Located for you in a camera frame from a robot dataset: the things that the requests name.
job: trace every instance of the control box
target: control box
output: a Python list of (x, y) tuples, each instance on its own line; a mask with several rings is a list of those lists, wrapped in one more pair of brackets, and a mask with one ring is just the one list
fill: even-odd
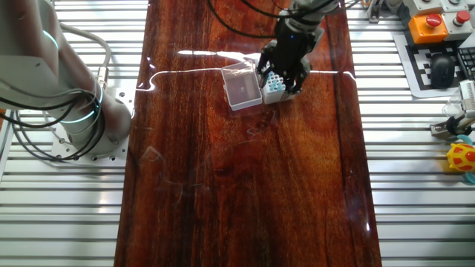
[(466, 13), (466, 11), (461, 11), (458, 13), (443, 13), (442, 20), (444, 21), (445, 27), (447, 28), (448, 36), (444, 39), (444, 41), (456, 41), (456, 40), (465, 40), (467, 39), (474, 29), (468, 20), (462, 23), (461, 25), (456, 25), (454, 20), (457, 20), (457, 16), (461, 13)]
[(439, 14), (414, 16), (408, 26), (415, 44), (442, 42), (448, 36)]
[(444, 13), (452, 13), (459, 11), (468, 11), (468, 5), (465, 0), (440, 0)]
[(442, 3), (440, 0), (402, 0), (404, 5), (409, 9), (409, 15), (414, 17), (415, 15), (427, 15), (427, 14), (440, 14), (442, 13)]

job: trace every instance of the orange button housing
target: orange button housing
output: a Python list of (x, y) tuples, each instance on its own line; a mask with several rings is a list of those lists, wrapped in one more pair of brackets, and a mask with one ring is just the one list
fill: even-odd
[(409, 21), (410, 34), (416, 44), (429, 44), (444, 41), (447, 37), (447, 28), (441, 19), (441, 24), (436, 27), (428, 27), (428, 16), (440, 16), (439, 14), (417, 15)]

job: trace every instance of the black cable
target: black cable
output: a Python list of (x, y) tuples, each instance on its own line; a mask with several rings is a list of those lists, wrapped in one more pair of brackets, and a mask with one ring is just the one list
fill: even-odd
[[(95, 104), (95, 112), (98, 112), (98, 107), (99, 107), (99, 103), (98, 101), (96, 101), (96, 104)], [(18, 118), (18, 120), (20, 121), (20, 116), (18, 114), (18, 111), (16, 111), (16, 116)], [(65, 160), (72, 160), (72, 159), (78, 159), (80, 158), (81, 156), (84, 156), (86, 155), (87, 153), (89, 153), (89, 151), (91, 151), (98, 143), (99, 141), (101, 140), (102, 136), (104, 135), (104, 132), (105, 132), (105, 117), (104, 117), (104, 114), (103, 112), (101, 112), (101, 114), (97, 115), (97, 116), (101, 116), (101, 118), (99, 118), (99, 120), (102, 122), (102, 129), (101, 129), (101, 132), (100, 134), (98, 135), (98, 137), (96, 138), (96, 140), (94, 141), (94, 143), (92, 143), (92, 140), (94, 139), (94, 137), (96, 136), (96, 131), (97, 131), (97, 128), (98, 128), (98, 121), (97, 120), (95, 123), (94, 123), (94, 127), (93, 127), (93, 130), (91, 131), (91, 136), (90, 138), (88, 139), (88, 141), (80, 148), (78, 149), (78, 151), (76, 151), (75, 153), (67, 156), (67, 157), (62, 157), (62, 158), (58, 158), (56, 156), (53, 156), (53, 155), (50, 155), (46, 152), (44, 152), (42, 149), (38, 148), (36, 145), (33, 144), (33, 142), (31, 142), (30, 138), (28, 137), (28, 135), (26, 134), (26, 132), (24, 131), (24, 128), (22, 125), (20, 125), (20, 131), (23, 133), (23, 136), (25, 137), (25, 139), (27, 140), (28, 144), (33, 146), (39, 153), (47, 156), (47, 157), (44, 157), (44, 156), (39, 156), (38, 154), (35, 154), (33, 151), (31, 151), (27, 146), (26, 144), (23, 143), (22, 139), (20, 138), (19, 134), (18, 134), (18, 131), (13, 128), (13, 132), (15, 134), (15, 137), (17, 138), (17, 140), (19, 141), (20, 145), (22, 145), (22, 147), (28, 152), (30, 153), (31, 155), (35, 156), (36, 158), (38, 159), (43, 159), (43, 160), (50, 160), (50, 161), (56, 161), (56, 162), (64, 162)]]
[(254, 10), (255, 12), (261, 13), (263, 15), (266, 15), (266, 16), (269, 16), (269, 17), (272, 17), (272, 18), (277, 18), (277, 19), (301, 19), (302, 17), (304, 17), (306, 15), (309, 15), (311, 13), (319, 11), (322, 7), (326, 7), (329, 3), (331, 3), (335, 0), (327, 0), (322, 5), (319, 5), (318, 7), (315, 7), (311, 10), (306, 10), (306, 11), (301, 11), (301, 12), (296, 10), (297, 13), (293, 13), (293, 14), (290, 14), (290, 15), (275, 15), (274, 13), (268, 13), (266, 11), (258, 9), (257, 7), (255, 7), (251, 3), (249, 3), (247, 0), (240, 0), (240, 1), (243, 2), (249, 8), (251, 8), (252, 10)]
[(233, 27), (227, 25), (227, 23), (224, 22), (224, 20), (219, 17), (219, 15), (216, 13), (216, 10), (214, 9), (212, 3), (211, 3), (211, 0), (206, 0), (206, 2), (208, 3), (208, 7), (209, 9), (211, 10), (211, 12), (213, 13), (213, 15), (216, 17), (216, 19), (228, 30), (232, 31), (233, 33), (237, 33), (241, 36), (246, 36), (246, 37), (251, 37), (251, 38), (260, 38), (260, 39), (268, 39), (268, 38), (277, 38), (277, 36), (273, 36), (273, 35), (256, 35), (256, 34), (251, 34), (251, 33), (244, 33), (240, 30), (236, 30), (234, 29)]
[(69, 113), (73, 110), (74, 106), (79, 102), (79, 100), (80, 100), (80, 98), (76, 97), (75, 100), (73, 101), (73, 103), (71, 103), (69, 108), (64, 112), (64, 114), (62, 114), (58, 119), (56, 119), (52, 122), (49, 122), (49, 123), (45, 123), (43, 125), (31, 125), (31, 124), (28, 124), (28, 123), (19, 122), (19, 121), (16, 121), (16, 120), (14, 120), (10, 117), (5, 116), (2, 113), (0, 113), (0, 117), (4, 120), (7, 120), (8, 122), (13, 123), (14, 125), (21, 125), (21, 126), (25, 126), (25, 127), (28, 127), (28, 128), (34, 128), (34, 129), (46, 128), (46, 127), (49, 127), (49, 126), (53, 126), (58, 122), (61, 122), (67, 115), (69, 115)]
[(23, 105), (23, 104), (13, 102), (13, 101), (10, 101), (8, 99), (4, 99), (4, 98), (0, 97), (0, 102), (6, 103), (6, 104), (9, 104), (9, 105), (13, 105), (13, 106), (16, 106), (18, 108), (24, 108), (24, 109), (29, 109), (29, 110), (33, 110), (33, 111), (51, 111), (51, 110), (55, 110), (57, 108), (63, 108), (65, 106), (69, 105), (70, 103), (74, 102), (74, 100), (75, 100), (75, 98), (72, 98), (71, 100), (68, 100), (68, 101), (66, 101), (62, 104), (58, 104), (58, 105), (54, 105), (54, 106), (50, 106), (50, 107), (38, 108), (38, 107), (29, 106), (29, 105)]

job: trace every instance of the gray cable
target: gray cable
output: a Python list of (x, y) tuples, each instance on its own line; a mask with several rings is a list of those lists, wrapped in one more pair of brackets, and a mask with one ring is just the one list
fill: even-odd
[(80, 30), (80, 29), (77, 29), (75, 27), (68, 26), (64, 23), (61, 23), (60, 25), (61, 25), (61, 28), (63, 30), (66, 30), (70, 33), (73, 33), (73, 34), (76, 34), (76, 35), (79, 35), (79, 36), (85, 37), (87, 39), (91, 39), (93, 41), (98, 42), (99, 45), (101, 45), (105, 49), (105, 58), (104, 58), (104, 63), (102, 63), (102, 67), (107, 67), (109, 65), (109, 62), (110, 62), (111, 56), (112, 56), (112, 50), (111, 50), (111, 47), (109, 47), (109, 44), (106, 41), (104, 41), (103, 39), (101, 39), (97, 35), (89, 33), (85, 30)]

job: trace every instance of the metal bracket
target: metal bracket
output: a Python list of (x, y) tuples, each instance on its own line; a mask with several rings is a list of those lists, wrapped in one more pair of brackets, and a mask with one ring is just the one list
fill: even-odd
[[(5, 112), (5, 116), (10, 116), (12, 113), (11, 110)], [(0, 182), (3, 177), (3, 172), (5, 170), (5, 165), (7, 164), (8, 154), (10, 153), (10, 147), (12, 145), (13, 139), (13, 129), (12, 124), (7, 120), (4, 120), (1, 125), (0, 130), (0, 141), (1, 141), (1, 151), (0, 151)]]
[(372, 0), (370, 6), (368, 7), (368, 19), (370, 23), (378, 23), (379, 22), (379, 11), (381, 6), (383, 5), (384, 0)]

